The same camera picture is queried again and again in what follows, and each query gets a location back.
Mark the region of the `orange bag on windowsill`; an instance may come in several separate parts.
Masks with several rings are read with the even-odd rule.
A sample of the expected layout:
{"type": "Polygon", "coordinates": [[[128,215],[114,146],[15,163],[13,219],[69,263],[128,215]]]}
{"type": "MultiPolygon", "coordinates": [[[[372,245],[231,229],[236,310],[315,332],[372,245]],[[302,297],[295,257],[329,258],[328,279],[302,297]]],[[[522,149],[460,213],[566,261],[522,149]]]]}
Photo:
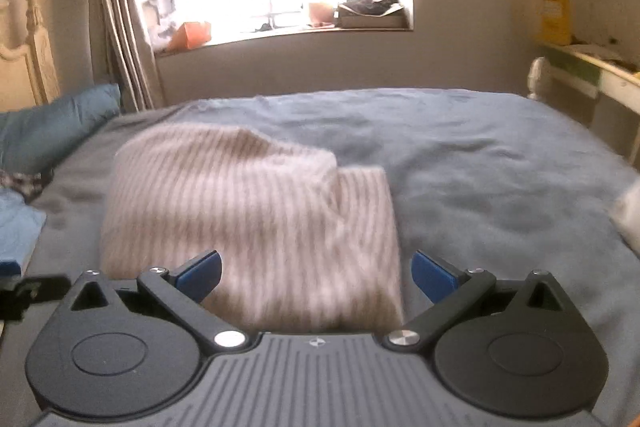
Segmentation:
{"type": "Polygon", "coordinates": [[[167,52],[189,51],[200,46],[212,38],[209,22],[185,22],[171,36],[167,45],[167,52]]]}

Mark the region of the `blue-grey bed sheet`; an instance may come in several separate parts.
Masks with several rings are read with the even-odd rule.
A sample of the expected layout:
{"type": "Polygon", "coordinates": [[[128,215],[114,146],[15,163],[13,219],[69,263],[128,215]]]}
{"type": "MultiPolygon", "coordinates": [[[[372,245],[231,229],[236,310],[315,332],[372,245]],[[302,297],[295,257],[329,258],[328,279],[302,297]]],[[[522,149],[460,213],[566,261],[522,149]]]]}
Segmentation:
{"type": "Polygon", "coordinates": [[[383,167],[404,259],[427,251],[513,280],[551,272],[608,354],[597,417],[623,426],[638,415],[639,260],[608,217],[637,173],[574,120],[513,94],[434,89],[213,98],[118,117],[36,200],[47,221],[30,274],[96,266],[114,154],[169,121],[235,124],[383,167]]]}

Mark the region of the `white cloth storage bag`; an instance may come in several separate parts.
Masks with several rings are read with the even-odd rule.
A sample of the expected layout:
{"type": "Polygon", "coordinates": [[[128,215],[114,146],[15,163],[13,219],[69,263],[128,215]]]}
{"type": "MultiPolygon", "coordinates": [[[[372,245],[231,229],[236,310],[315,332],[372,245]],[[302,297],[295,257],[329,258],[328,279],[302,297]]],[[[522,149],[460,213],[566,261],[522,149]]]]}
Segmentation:
{"type": "Polygon", "coordinates": [[[610,218],[620,237],[636,254],[640,254],[640,181],[636,180],[616,198],[610,218]]]}

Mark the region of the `dark shoes on windowsill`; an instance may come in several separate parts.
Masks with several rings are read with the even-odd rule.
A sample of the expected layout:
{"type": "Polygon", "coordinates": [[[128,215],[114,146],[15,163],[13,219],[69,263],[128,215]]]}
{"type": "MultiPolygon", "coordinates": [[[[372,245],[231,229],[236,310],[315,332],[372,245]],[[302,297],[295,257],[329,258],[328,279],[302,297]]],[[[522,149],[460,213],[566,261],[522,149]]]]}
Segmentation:
{"type": "Polygon", "coordinates": [[[399,0],[347,0],[340,8],[359,15],[380,16],[399,5],[399,0]]]}

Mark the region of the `beige curtain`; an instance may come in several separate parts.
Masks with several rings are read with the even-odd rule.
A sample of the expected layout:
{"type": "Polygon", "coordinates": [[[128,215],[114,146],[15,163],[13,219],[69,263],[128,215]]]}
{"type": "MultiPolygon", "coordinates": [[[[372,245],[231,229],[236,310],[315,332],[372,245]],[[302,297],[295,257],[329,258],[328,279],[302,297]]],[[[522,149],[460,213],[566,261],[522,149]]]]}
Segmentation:
{"type": "Polygon", "coordinates": [[[106,67],[136,112],[165,105],[151,39],[138,0],[94,0],[105,39],[106,67]]]}

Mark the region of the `teal blue pillow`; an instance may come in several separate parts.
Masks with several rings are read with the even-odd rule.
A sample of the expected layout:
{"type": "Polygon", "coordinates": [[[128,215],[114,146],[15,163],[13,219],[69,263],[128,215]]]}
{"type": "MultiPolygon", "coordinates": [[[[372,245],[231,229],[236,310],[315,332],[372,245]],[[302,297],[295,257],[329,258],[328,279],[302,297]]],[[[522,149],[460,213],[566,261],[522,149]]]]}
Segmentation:
{"type": "Polygon", "coordinates": [[[120,91],[113,83],[3,113],[1,169],[25,174],[53,169],[119,114],[120,91]]]}

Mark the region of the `yellow box on desk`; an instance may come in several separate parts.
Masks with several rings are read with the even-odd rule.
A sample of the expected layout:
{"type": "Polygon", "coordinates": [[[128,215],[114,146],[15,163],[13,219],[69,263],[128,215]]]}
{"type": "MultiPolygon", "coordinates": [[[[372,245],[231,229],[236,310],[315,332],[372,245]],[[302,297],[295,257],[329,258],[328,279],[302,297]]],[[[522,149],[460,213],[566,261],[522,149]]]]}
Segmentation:
{"type": "Polygon", "coordinates": [[[540,38],[556,46],[572,43],[570,0],[542,0],[540,38]]]}

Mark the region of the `pink houndstooth knit jacket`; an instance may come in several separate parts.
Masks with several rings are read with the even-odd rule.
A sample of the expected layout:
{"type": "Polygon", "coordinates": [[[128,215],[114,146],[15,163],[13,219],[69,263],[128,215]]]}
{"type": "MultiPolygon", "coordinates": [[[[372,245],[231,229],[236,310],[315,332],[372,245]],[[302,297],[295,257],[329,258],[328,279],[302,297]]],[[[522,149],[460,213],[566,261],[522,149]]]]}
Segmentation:
{"type": "Polygon", "coordinates": [[[385,333],[404,319],[383,168],[246,128],[159,124],[126,142],[100,249],[116,280],[217,251],[203,305],[246,331],[385,333]]]}

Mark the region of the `cream wooden desk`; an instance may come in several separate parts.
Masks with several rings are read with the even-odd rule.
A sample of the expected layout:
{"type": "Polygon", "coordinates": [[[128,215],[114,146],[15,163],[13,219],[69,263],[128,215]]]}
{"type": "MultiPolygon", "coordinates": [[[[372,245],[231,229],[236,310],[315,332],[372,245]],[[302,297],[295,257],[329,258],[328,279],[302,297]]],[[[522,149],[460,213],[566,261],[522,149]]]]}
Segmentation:
{"type": "Polygon", "coordinates": [[[639,167],[639,75],[620,57],[595,44],[539,43],[551,65],[552,85],[544,103],[587,128],[639,167]]]}

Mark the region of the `cream carved headboard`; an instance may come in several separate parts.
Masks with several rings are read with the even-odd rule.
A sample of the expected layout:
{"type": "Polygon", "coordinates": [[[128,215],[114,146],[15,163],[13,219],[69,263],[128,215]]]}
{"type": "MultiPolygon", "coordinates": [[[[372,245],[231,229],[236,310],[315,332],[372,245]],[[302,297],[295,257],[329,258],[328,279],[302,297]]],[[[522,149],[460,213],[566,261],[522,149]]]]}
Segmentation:
{"type": "Polygon", "coordinates": [[[26,3],[25,41],[15,48],[1,43],[2,112],[46,105],[61,96],[40,0],[26,3]]]}

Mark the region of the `grey box under shoes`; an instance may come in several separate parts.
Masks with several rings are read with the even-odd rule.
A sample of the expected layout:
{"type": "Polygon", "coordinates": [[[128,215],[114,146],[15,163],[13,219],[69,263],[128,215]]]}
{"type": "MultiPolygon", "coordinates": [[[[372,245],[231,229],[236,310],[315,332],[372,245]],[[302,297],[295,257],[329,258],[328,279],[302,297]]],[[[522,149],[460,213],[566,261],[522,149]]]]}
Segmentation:
{"type": "Polygon", "coordinates": [[[347,29],[404,29],[408,27],[408,22],[404,10],[382,15],[364,15],[338,10],[335,25],[347,29]]]}

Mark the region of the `light blue folded cloth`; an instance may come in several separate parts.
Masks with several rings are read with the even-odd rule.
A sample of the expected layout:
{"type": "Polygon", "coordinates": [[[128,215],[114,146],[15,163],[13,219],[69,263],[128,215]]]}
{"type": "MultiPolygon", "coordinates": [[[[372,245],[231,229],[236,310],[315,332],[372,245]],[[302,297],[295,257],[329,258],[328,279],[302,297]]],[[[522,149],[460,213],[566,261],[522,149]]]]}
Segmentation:
{"type": "Polygon", "coordinates": [[[32,208],[21,194],[1,190],[0,273],[2,277],[25,274],[47,215],[32,208]]]}

